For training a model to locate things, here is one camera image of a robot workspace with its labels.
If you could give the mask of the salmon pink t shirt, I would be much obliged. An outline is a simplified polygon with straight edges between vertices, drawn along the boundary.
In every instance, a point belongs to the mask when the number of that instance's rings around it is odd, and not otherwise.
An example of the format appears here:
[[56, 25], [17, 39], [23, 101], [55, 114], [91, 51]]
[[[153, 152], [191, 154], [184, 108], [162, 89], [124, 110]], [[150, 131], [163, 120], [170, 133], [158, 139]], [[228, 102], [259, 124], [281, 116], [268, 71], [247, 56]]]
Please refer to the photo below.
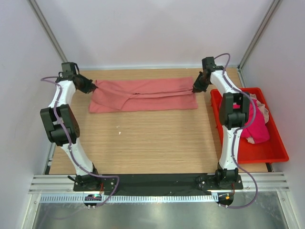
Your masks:
[[97, 80], [90, 113], [197, 109], [192, 77]]

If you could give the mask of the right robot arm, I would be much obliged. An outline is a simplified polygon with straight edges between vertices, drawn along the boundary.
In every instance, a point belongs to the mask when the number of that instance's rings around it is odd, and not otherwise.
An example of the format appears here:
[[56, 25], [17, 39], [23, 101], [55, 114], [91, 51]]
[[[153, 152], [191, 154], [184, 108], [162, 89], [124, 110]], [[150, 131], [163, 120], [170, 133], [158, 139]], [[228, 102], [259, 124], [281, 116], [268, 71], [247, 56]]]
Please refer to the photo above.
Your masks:
[[216, 65], [214, 57], [203, 58], [202, 67], [193, 84], [193, 93], [206, 92], [212, 84], [222, 96], [219, 110], [219, 122], [223, 127], [222, 154], [212, 180], [218, 185], [230, 185], [238, 181], [239, 141], [243, 129], [255, 119], [256, 112], [249, 120], [250, 105], [254, 106], [254, 102], [229, 79], [226, 66]]

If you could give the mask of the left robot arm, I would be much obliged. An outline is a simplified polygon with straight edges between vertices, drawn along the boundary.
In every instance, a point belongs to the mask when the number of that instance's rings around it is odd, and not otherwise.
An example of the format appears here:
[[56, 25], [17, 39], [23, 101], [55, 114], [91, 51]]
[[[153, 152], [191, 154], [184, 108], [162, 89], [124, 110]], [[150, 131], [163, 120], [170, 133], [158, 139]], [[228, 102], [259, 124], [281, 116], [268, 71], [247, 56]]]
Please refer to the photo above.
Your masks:
[[99, 177], [93, 162], [86, 156], [80, 143], [80, 127], [70, 107], [76, 91], [89, 94], [97, 89], [93, 80], [80, 74], [74, 62], [61, 64], [58, 76], [41, 79], [55, 85], [56, 91], [47, 108], [40, 110], [41, 120], [50, 142], [66, 152], [71, 160], [76, 176]]

